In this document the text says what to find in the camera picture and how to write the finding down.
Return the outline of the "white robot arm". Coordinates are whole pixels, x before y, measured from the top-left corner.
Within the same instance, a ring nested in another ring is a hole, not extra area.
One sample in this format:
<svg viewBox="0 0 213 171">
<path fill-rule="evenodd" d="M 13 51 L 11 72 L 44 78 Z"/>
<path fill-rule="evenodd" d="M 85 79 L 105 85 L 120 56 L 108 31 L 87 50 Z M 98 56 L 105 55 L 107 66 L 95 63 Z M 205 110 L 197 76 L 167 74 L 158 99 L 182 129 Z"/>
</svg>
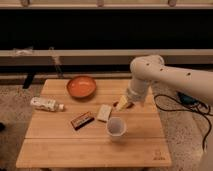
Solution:
<svg viewBox="0 0 213 171">
<path fill-rule="evenodd" d="M 143 102 L 150 83 L 157 81 L 213 107 L 213 72 L 169 67 L 160 55 L 134 58 L 130 71 L 132 78 L 124 93 L 128 102 Z"/>
</svg>

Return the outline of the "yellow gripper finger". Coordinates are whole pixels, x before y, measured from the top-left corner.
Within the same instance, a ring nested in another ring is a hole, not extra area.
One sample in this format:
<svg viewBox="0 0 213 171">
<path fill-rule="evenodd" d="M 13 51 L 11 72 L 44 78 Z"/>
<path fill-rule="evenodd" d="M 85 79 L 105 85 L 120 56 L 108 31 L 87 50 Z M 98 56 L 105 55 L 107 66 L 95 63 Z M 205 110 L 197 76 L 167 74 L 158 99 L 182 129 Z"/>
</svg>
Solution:
<svg viewBox="0 0 213 171">
<path fill-rule="evenodd" d="M 125 95 L 123 95 L 120 98 L 118 104 L 116 105 L 116 110 L 121 111 L 122 109 L 127 108 L 129 105 L 130 105 L 130 102 L 128 101 L 128 98 Z"/>
</svg>

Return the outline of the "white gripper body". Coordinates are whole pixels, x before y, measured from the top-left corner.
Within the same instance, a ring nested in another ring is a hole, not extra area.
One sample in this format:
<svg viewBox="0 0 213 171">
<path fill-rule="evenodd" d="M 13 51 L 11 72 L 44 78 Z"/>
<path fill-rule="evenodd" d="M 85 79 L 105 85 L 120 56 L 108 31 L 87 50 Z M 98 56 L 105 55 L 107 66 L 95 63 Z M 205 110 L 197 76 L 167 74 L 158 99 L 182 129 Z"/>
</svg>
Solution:
<svg viewBox="0 0 213 171">
<path fill-rule="evenodd" d="M 132 79 L 126 90 L 126 96 L 131 102 L 144 102 L 148 94 L 148 88 L 148 82 Z"/>
</svg>

